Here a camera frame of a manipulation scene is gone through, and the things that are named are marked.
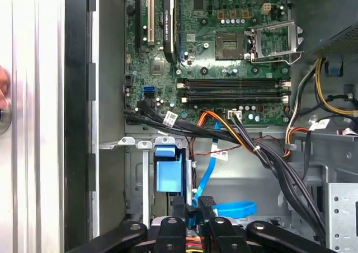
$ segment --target white pci slot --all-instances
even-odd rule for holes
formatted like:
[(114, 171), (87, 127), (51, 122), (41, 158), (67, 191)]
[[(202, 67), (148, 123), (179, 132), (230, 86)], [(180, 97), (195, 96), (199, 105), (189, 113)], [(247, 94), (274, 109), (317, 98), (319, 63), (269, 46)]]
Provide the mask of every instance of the white pci slot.
[(155, 19), (154, 19), (154, 13), (155, 13), (155, 0), (148, 0), (148, 44), (154, 45), (155, 41), (155, 35), (154, 35), (154, 29), (156, 27)]

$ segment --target screw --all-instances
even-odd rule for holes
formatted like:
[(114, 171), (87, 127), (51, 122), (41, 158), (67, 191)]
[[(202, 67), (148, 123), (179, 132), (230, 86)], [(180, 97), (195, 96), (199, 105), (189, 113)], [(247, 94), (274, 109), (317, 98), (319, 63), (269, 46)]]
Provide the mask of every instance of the screw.
[(139, 224), (132, 224), (132, 226), (130, 226), (130, 229), (132, 231), (136, 231), (136, 230), (140, 229), (140, 225)]
[(174, 223), (177, 223), (177, 220), (175, 218), (171, 218), (168, 220), (168, 223), (174, 224)]
[(255, 224), (253, 225), (253, 227), (254, 227), (255, 229), (265, 229), (265, 226), (262, 225), (261, 223), (255, 223)]
[(215, 219), (215, 222), (216, 223), (219, 223), (219, 224), (223, 224), (224, 223), (224, 220), (222, 218), (216, 218)]

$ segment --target motherboard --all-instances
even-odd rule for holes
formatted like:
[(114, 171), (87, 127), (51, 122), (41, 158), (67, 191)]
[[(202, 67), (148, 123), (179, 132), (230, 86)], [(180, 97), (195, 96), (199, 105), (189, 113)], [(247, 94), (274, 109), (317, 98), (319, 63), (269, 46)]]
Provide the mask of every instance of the motherboard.
[(215, 110), (287, 124), (302, 41), (289, 11), (289, 0), (126, 0), (126, 108), (140, 113), (144, 100), (193, 123)]

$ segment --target green circuit board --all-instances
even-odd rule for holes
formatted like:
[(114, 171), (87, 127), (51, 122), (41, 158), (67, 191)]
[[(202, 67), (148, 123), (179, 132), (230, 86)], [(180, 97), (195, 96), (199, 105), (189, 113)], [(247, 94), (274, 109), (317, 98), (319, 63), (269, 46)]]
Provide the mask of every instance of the green circuit board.
[[(138, 3), (140, 23), (134, 11), (138, 10)], [(264, 4), (271, 5), (269, 13), (263, 10)], [(126, 0), (125, 104), (128, 109), (135, 110), (137, 102), (144, 98), (143, 88), (151, 86), (155, 88), (151, 97), (152, 107), (163, 116), (171, 110), (195, 123), (205, 109), (215, 110), (224, 116), (228, 110), (237, 109), (242, 111), (242, 121), (248, 126), (287, 123), (288, 101), (228, 100), (188, 104), (182, 101), (178, 80), (289, 80), (290, 69), (285, 63), (254, 65), (243, 58), (228, 59), (225, 57), (227, 53), (218, 49), (244, 53), (244, 32), (250, 27), (286, 21), (288, 0), (176, 0), (176, 64), (167, 62), (163, 53), (162, 0), (154, 0), (154, 41), (148, 42), (149, 5), (149, 0)], [(286, 50), (287, 47), (286, 30), (263, 34), (264, 54)], [(260, 94), (262, 89), (253, 87), (250, 92)]]

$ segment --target blue sata port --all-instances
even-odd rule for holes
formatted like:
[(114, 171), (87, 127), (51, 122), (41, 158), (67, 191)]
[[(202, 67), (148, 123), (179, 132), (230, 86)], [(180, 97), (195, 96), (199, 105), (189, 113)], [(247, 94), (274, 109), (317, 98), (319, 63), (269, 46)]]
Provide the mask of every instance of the blue sata port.
[(153, 97), (156, 94), (156, 88), (154, 86), (143, 87), (144, 96)]

